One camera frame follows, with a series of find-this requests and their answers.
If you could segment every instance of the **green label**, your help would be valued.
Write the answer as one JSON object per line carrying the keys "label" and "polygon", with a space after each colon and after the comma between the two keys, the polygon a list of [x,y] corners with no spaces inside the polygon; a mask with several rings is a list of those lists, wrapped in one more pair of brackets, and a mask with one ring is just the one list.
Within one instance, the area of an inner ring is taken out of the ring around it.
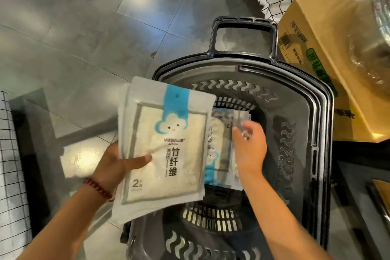
{"label": "green label", "polygon": [[329,87],[333,91],[334,96],[337,97],[339,94],[337,93],[335,86],[333,85],[329,75],[326,73],[324,67],[322,66],[314,49],[312,48],[308,49],[306,51],[306,56],[309,59],[310,63],[312,64],[313,70],[317,75],[317,77],[323,82],[325,82],[327,85],[329,85]]}

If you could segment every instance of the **fingernail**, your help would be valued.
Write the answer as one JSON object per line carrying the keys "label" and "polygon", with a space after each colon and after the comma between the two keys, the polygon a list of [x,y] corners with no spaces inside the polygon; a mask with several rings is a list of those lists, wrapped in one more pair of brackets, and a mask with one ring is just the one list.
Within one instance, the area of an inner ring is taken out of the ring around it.
{"label": "fingernail", "polygon": [[152,160],[152,155],[151,154],[145,154],[145,161],[148,163],[151,160]]}

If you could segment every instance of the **cardboard box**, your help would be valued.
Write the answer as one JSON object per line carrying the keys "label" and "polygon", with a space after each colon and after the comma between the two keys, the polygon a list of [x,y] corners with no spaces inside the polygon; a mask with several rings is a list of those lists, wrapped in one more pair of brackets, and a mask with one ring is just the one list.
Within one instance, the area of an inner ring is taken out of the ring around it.
{"label": "cardboard box", "polygon": [[390,99],[380,95],[350,58],[352,0],[294,0],[279,22],[286,62],[326,82],[335,95],[334,139],[390,139]]}

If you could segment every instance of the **beaded bracelet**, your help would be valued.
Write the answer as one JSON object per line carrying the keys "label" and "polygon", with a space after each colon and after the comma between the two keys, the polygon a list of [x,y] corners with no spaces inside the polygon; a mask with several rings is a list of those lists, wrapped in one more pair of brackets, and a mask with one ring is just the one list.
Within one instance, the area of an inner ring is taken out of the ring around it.
{"label": "beaded bracelet", "polygon": [[115,197],[105,190],[103,187],[101,187],[97,182],[95,182],[92,178],[85,178],[83,181],[84,184],[88,184],[92,188],[94,188],[102,197],[108,199],[109,202],[113,202]]}

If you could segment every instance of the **left hand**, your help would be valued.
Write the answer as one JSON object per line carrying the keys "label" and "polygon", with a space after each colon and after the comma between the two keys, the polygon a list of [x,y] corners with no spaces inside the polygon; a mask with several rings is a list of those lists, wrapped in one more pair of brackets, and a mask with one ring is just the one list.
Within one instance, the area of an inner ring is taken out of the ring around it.
{"label": "left hand", "polygon": [[113,192],[128,172],[144,167],[151,160],[150,154],[130,159],[119,159],[118,141],[116,141],[107,147],[92,179],[106,191]]}

